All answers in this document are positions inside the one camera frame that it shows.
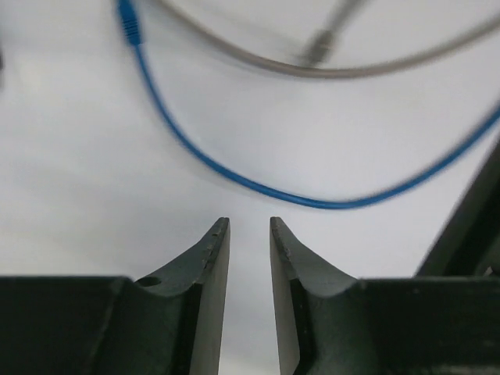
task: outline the black plastic part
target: black plastic part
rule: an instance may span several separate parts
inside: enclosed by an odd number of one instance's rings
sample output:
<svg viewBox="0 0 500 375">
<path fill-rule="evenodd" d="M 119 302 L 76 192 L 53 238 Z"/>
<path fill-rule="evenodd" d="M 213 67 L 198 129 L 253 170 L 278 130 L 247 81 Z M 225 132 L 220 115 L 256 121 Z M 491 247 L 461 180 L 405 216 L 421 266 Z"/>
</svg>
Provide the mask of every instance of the black plastic part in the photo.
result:
<svg viewBox="0 0 500 375">
<path fill-rule="evenodd" d="M 417 276 L 500 271 L 500 142 L 430 250 Z"/>
<path fill-rule="evenodd" d="M 0 279 L 4 374 L 217 375 L 229 220 L 133 283 L 125 277 Z"/>
<path fill-rule="evenodd" d="M 500 373 L 500 280 L 356 280 L 271 220 L 281 375 Z"/>
</svg>

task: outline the hole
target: hole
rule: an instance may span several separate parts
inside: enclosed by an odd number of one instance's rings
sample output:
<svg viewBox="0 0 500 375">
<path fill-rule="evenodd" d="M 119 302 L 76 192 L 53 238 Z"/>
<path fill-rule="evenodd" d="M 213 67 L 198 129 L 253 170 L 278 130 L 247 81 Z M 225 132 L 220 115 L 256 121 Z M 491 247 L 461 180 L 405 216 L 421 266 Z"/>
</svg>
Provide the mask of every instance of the hole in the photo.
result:
<svg viewBox="0 0 500 375">
<path fill-rule="evenodd" d="M 158 277 L 146 276 L 136 281 L 142 287 L 153 287 L 160 284 L 162 281 Z"/>
</svg>

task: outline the gray cable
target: gray cable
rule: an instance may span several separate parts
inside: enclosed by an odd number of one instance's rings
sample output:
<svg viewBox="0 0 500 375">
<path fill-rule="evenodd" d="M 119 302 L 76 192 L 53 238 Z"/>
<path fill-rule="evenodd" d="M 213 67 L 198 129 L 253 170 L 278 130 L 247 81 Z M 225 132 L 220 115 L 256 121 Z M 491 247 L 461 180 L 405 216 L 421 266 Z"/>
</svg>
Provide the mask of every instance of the gray cable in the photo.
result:
<svg viewBox="0 0 500 375">
<path fill-rule="evenodd" d="M 355 11 L 367 0 L 344 0 L 339 9 L 335 9 L 328 22 L 328 27 L 316 33 L 309 47 L 305 50 L 303 66 L 313 68 L 327 60 L 334 49 L 338 35 Z"/>
<path fill-rule="evenodd" d="M 160 4 L 164 6 L 164 8 L 173 16 L 175 16 L 178 20 L 184 23 L 187 27 L 193 30 L 200 37 L 205 39 L 208 43 L 218 48 L 221 52 L 224 52 L 235 59 L 241 60 L 244 63 L 257 66 L 259 68 L 265 70 L 271 70 L 273 72 L 287 74 L 295 77 L 306 77 L 306 78 L 329 78 L 329 79 L 349 79 L 349 78 L 362 78 L 362 77 L 372 77 L 379 76 L 383 74 L 395 73 L 400 70 L 407 70 L 424 63 L 430 63 L 435 59 L 442 58 L 452 52 L 459 50 L 460 48 L 464 48 L 467 45 L 483 38 L 493 32 L 497 31 L 500 28 L 500 13 L 496 16 L 492 17 L 488 21 L 482 23 L 478 27 L 474 27 L 471 30 L 468 30 L 466 33 L 460 34 L 458 37 L 453 38 L 452 40 L 438 45 L 433 48 L 429 48 L 425 51 L 418 52 L 414 55 L 409 55 L 407 57 L 403 57 L 400 59 L 394 59 L 387 62 L 376 63 L 372 65 L 366 66 L 358 66 L 354 68 L 337 68 L 337 69 L 316 69 L 312 68 L 316 63 L 323 61 L 324 57 L 329 52 L 329 48 L 323 48 L 317 56 L 313 57 L 305 57 L 305 61 L 308 62 L 308 66 L 296 66 L 292 64 L 287 64 L 285 62 L 279 62 L 272 59 L 267 59 L 265 57 L 253 54 L 237 45 L 230 43 L 215 35 L 210 29 L 207 29 L 203 25 L 201 25 L 198 21 L 192 19 L 189 15 L 185 14 L 181 9 L 177 8 L 171 0 L 158 0 Z M 330 25 L 337 25 L 338 21 L 335 21 L 336 17 L 333 18 L 332 23 Z M 321 31 L 319 37 L 317 37 L 312 46 L 314 45 L 328 45 L 329 43 L 333 43 L 334 35 L 332 34 L 332 38 L 330 40 L 330 36 L 328 34 L 332 28 Z M 324 38 L 320 42 L 317 42 L 318 38 Z M 317 50 L 314 48 L 309 48 L 307 54 L 316 53 Z"/>
</svg>

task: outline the blue cable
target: blue cable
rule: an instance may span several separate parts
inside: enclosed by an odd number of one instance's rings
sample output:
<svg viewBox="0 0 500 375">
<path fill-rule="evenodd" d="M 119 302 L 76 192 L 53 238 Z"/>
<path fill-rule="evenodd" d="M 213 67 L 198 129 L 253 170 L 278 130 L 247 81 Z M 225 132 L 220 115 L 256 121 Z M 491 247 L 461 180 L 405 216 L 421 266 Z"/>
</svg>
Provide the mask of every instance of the blue cable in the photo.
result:
<svg viewBox="0 0 500 375">
<path fill-rule="evenodd" d="M 384 191 L 347 201 L 323 201 L 319 199 L 302 197 L 301 195 L 290 194 L 285 191 L 277 190 L 264 184 L 260 184 L 256 181 L 250 180 L 234 172 L 233 170 L 226 168 L 216 160 L 212 159 L 210 156 L 206 155 L 188 138 L 188 136 L 182 131 L 168 108 L 163 103 L 161 95 L 155 86 L 152 75 L 150 74 L 150 69 L 148 67 L 148 64 L 146 63 L 144 53 L 141 49 L 142 40 L 138 24 L 138 16 L 131 3 L 131 0 L 118 0 L 118 13 L 120 16 L 123 31 L 125 33 L 125 37 L 134 50 L 134 54 L 139 65 L 142 78 L 148 89 L 148 93 L 156 109 L 163 118 L 165 125 L 168 127 L 168 129 L 170 129 L 170 131 L 172 131 L 178 141 L 196 159 L 204 163 L 211 170 L 220 174 L 222 177 L 225 177 L 228 180 L 235 182 L 236 184 L 240 184 L 241 186 L 256 191 L 260 194 L 267 195 L 271 198 L 280 199 L 282 201 L 295 203 L 296 205 L 304 205 L 307 207 L 313 207 L 315 209 L 357 209 L 385 201 L 389 198 L 393 198 L 396 195 L 400 195 L 406 191 L 409 191 L 410 189 L 415 188 L 416 186 L 422 184 L 424 181 L 432 178 L 435 174 L 450 166 L 460 156 L 465 154 L 465 152 L 467 152 L 474 144 L 476 144 L 489 130 L 491 130 L 495 126 L 497 120 L 500 118 L 499 103 L 493 113 L 490 114 L 487 119 L 477 127 L 477 129 L 475 129 L 468 137 L 466 137 L 465 140 L 461 141 L 457 146 L 455 146 L 447 155 L 445 155 L 433 165 L 427 167 L 417 175 L 414 175 L 413 177 L 410 177 L 407 180 L 404 180 L 394 187 L 390 187 Z"/>
</svg>

